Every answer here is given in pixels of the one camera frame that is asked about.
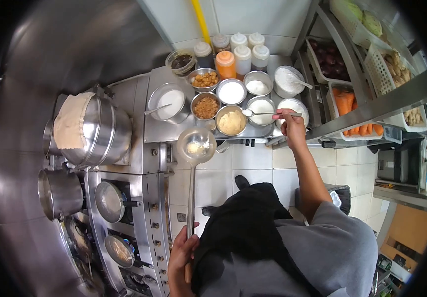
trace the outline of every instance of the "cabbage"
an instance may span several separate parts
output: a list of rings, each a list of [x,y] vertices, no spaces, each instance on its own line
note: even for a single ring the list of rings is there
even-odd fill
[[[377,20],[377,18],[370,12],[364,11],[364,18],[362,23],[364,24],[364,27],[375,36],[382,36],[382,25],[380,24],[380,21]]]
[[[347,8],[362,22],[362,10],[352,2],[346,1]]]

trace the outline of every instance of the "plastic spoon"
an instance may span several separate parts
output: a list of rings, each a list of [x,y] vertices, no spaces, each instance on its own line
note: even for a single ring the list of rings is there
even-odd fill
[[[172,103],[169,103],[169,104],[167,104],[167,105],[164,105],[164,106],[161,106],[161,107],[158,107],[158,108],[154,108],[154,109],[151,109],[151,110],[146,110],[145,112],[144,112],[144,114],[145,115],[150,115],[151,113],[153,113],[154,111],[158,111],[158,110],[160,110],[160,109],[162,109],[162,108],[164,108],[164,107],[168,107],[168,106],[171,106],[172,105]]]
[[[241,111],[245,116],[258,116],[258,115],[281,115],[278,113],[254,113],[251,109],[244,109]],[[302,116],[302,113],[290,113],[291,116]]]

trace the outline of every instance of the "gray shirt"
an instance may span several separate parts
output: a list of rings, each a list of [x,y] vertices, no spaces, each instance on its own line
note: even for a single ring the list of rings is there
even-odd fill
[[[377,242],[372,229],[348,217],[330,202],[323,202],[310,226],[295,219],[276,220],[284,246],[311,284],[324,296],[368,296],[377,263]],[[309,296],[273,260],[247,261],[232,254],[229,260],[207,256],[222,276],[200,290],[202,297]]]

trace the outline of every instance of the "chef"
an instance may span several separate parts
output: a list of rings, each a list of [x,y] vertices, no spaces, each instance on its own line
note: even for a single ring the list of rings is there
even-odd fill
[[[279,109],[300,182],[299,210],[309,226],[291,217],[271,183],[240,189],[209,215],[201,238],[187,239],[184,226],[172,248],[168,276],[171,297],[368,296],[377,262],[372,229],[333,203],[308,150],[302,117]],[[185,266],[192,260],[192,281]]]

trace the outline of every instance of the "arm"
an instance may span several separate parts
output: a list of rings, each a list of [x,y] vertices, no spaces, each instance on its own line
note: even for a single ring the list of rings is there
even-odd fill
[[[294,112],[291,109],[278,109],[277,112],[282,115],[273,118],[285,119],[281,131],[288,137],[288,146],[293,151],[298,168],[301,193],[299,211],[311,222],[319,205],[324,201],[332,203],[332,199],[306,145],[304,119],[300,116],[291,117],[289,113]]]
[[[171,297],[193,297],[194,294],[190,288],[190,283],[186,282],[186,264],[193,259],[193,251],[199,245],[199,238],[193,234],[187,239],[187,227],[183,226],[174,240],[169,266],[167,267],[167,276],[169,277],[169,288]]]

